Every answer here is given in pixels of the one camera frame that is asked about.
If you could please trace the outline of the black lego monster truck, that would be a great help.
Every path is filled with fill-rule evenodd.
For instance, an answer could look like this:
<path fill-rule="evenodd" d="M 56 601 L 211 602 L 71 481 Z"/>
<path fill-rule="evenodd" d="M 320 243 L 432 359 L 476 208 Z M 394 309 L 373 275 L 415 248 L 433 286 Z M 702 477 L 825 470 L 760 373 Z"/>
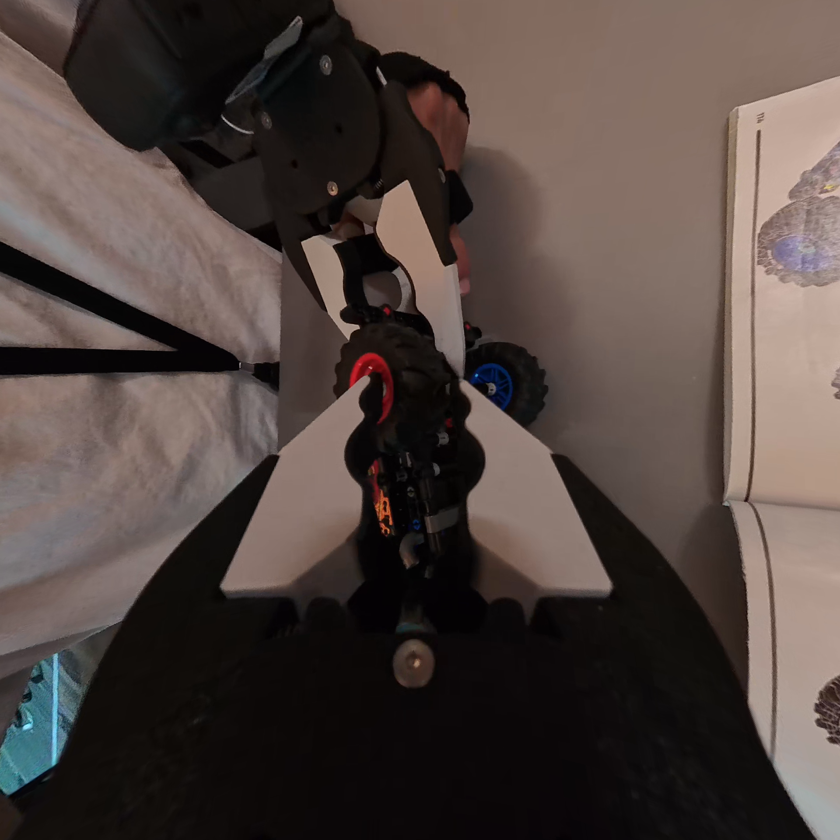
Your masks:
<path fill-rule="evenodd" d="M 466 589 L 477 560 L 467 500 L 485 455 L 466 430 L 470 403 L 460 385 L 473 385 L 529 430 L 548 393 L 545 371 L 522 346 L 485 341 L 466 322 L 459 378 L 420 317 L 388 306 L 342 315 L 359 328 L 341 349 L 335 394 L 371 380 L 362 407 L 372 412 L 346 448 L 363 491 L 357 543 L 364 577 Z"/>

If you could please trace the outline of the lego instruction booklet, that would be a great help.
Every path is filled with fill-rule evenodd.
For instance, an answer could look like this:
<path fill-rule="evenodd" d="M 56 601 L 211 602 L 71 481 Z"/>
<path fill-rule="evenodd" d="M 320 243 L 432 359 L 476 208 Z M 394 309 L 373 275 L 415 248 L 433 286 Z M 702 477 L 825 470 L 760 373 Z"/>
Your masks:
<path fill-rule="evenodd" d="M 838 78 L 729 118 L 725 504 L 749 703 L 791 789 L 838 797 Z"/>

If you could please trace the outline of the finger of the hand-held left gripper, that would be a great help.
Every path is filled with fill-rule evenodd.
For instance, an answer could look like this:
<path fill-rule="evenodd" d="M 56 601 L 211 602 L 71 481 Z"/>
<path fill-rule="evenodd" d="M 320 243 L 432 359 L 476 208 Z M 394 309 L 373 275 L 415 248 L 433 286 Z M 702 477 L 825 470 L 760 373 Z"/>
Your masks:
<path fill-rule="evenodd" d="M 431 327 L 437 350 L 464 377 L 466 338 L 455 259 L 438 253 L 409 181 L 386 192 L 374 227 L 384 252 L 410 280 L 415 307 Z"/>
<path fill-rule="evenodd" d="M 302 247 L 323 308 L 348 340 L 359 324 L 344 320 L 342 312 L 367 305 L 355 240 L 319 235 L 304 241 Z"/>

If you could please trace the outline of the person's white sweatshirt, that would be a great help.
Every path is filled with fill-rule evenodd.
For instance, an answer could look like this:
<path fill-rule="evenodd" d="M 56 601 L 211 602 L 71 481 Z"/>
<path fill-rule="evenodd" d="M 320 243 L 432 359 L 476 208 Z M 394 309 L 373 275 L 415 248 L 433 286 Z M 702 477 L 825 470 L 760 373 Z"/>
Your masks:
<path fill-rule="evenodd" d="M 2 242 L 236 354 L 280 350 L 280 257 L 60 75 L 77 2 L 2 2 Z M 2 379 L 2 683 L 122 619 L 277 446 L 246 373 Z"/>

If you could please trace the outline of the person's left hand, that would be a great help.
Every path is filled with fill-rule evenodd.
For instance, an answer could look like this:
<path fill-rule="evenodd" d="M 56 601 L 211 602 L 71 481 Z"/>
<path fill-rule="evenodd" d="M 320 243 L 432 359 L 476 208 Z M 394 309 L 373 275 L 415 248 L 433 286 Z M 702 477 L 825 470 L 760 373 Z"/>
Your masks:
<path fill-rule="evenodd" d="M 469 120 L 456 99 L 432 81 L 409 89 L 407 98 L 417 120 L 433 135 L 445 170 L 459 172 L 466 152 Z M 451 224 L 449 235 L 457 258 L 459 293 L 463 298 L 470 289 L 469 253 L 457 224 Z"/>

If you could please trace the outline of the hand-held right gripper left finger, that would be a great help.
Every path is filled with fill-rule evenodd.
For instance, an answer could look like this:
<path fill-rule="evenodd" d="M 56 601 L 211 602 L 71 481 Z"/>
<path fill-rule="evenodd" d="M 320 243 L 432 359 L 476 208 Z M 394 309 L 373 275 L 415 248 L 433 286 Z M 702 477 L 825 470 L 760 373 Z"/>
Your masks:
<path fill-rule="evenodd" d="M 354 534 L 363 491 L 344 450 L 364 420 L 370 381 L 354 384 L 279 452 L 220 584 L 227 597 L 351 597 L 362 583 Z"/>

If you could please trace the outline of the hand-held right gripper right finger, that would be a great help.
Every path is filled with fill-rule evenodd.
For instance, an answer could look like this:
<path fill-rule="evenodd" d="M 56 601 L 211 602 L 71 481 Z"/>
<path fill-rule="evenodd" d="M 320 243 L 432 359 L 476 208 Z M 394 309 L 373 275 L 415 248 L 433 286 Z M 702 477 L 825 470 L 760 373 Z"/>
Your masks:
<path fill-rule="evenodd" d="M 467 500 L 478 593 L 485 599 L 609 596 L 613 583 L 551 451 L 473 385 L 460 387 L 470 403 L 465 428 L 485 455 Z"/>

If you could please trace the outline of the teal patterned object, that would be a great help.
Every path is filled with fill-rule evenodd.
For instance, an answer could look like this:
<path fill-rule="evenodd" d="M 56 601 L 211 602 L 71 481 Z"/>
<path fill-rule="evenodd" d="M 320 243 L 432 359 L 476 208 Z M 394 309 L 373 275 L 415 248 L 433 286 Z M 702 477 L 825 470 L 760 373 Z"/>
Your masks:
<path fill-rule="evenodd" d="M 115 630 L 102 629 L 32 668 L 3 732 L 4 794 L 17 793 L 56 765 Z"/>

